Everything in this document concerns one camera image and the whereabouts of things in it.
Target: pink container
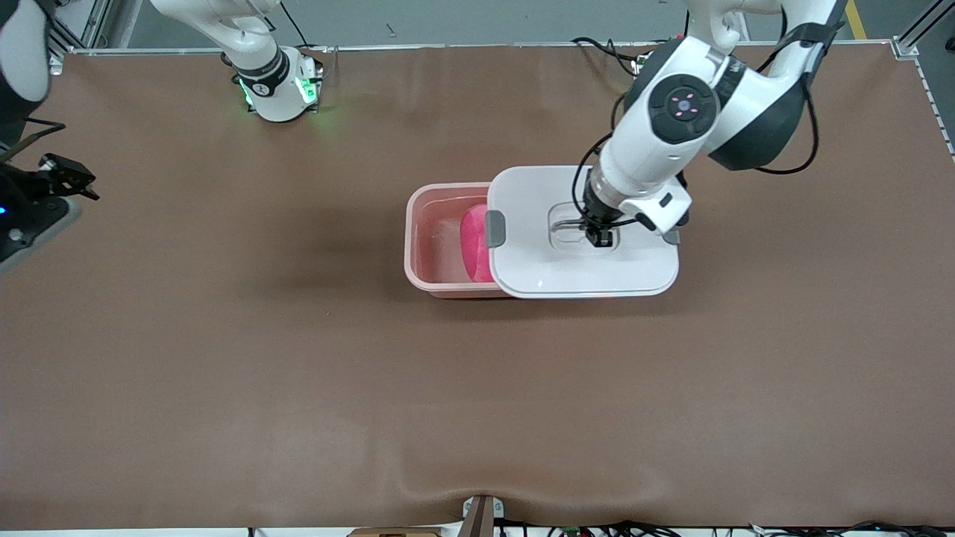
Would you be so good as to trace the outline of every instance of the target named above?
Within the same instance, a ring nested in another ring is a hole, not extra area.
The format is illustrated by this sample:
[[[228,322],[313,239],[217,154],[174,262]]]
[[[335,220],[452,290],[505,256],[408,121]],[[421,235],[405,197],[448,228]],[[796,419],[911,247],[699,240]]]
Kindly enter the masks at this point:
[[[498,284],[471,281],[461,258],[460,226],[471,207],[487,203],[490,183],[429,184],[408,200],[405,274],[438,298],[502,298]]]

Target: black rubber strap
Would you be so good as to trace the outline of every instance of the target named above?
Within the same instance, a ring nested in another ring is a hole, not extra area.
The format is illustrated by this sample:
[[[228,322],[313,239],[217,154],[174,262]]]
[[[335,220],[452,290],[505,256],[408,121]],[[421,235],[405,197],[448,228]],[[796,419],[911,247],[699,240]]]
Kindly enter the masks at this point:
[[[793,28],[777,44],[775,51],[779,52],[786,47],[803,41],[805,43],[822,43],[822,46],[828,49],[836,39],[839,29],[845,26],[845,22],[839,21],[832,26],[826,26],[815,22],[807,22]]]

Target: white lid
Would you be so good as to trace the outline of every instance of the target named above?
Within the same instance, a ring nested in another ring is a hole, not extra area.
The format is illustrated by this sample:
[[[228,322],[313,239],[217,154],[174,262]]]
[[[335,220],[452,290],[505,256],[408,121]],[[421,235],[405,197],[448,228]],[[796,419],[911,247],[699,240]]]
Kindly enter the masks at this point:
[[[576,171],[577,166],[524,166],[504,170],[491,183],[487,235],[498,285],[518,298],[647,296],[667,290],[680,268],[677,247],[645,227],[617,228],[614,247],[608,248],[592,246],[576,228],[552,230],[555,222],[580,219],[570,200]]]

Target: bright pink object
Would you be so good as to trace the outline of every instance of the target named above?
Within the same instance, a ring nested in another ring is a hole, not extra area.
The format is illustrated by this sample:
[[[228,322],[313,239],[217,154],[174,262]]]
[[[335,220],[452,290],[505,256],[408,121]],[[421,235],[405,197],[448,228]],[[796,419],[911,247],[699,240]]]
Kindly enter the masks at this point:
[[[491,256],[487,250],[487,241],[484,239],[484,215],[487,214],[487,205],[475,205],[464,213],[461,219],[461,256],[464,258],[464,268],[472,282],[490,283],[494,281],[491,275]]]

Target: round black joint cover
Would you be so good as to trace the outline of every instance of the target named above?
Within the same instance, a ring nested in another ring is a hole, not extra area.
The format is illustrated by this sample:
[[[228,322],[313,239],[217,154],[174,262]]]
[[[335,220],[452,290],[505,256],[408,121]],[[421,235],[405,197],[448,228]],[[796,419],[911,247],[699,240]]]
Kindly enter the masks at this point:
[[[718,112],[712,89],[696,76],[668,76],[650,93],[653,134],[672,145],[706,134],[716,122]]]

